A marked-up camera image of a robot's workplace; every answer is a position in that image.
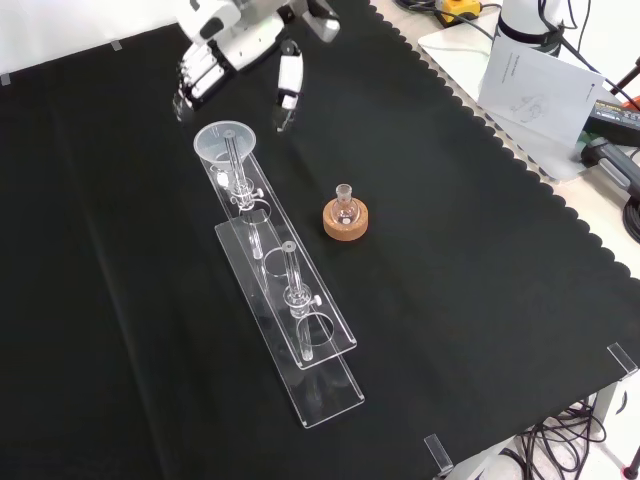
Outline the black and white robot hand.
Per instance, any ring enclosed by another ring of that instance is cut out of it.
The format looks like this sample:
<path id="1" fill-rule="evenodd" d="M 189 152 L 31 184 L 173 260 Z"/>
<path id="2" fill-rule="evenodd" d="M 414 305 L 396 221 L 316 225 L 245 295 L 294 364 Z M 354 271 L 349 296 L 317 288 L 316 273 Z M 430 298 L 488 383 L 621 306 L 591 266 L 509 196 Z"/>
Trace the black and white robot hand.
<path id="1" fill-rule="evenodd" d="M 287 1 L 180 1 L 175 17 L 191 42 L 177 66 L 172 101 L 180 122 L 188 120 L 226 80 L 278 52 L 273 121 L 279 132 L 290 126 L 301 97 L 304 60 L 285 31 L 293 17 Z"/>

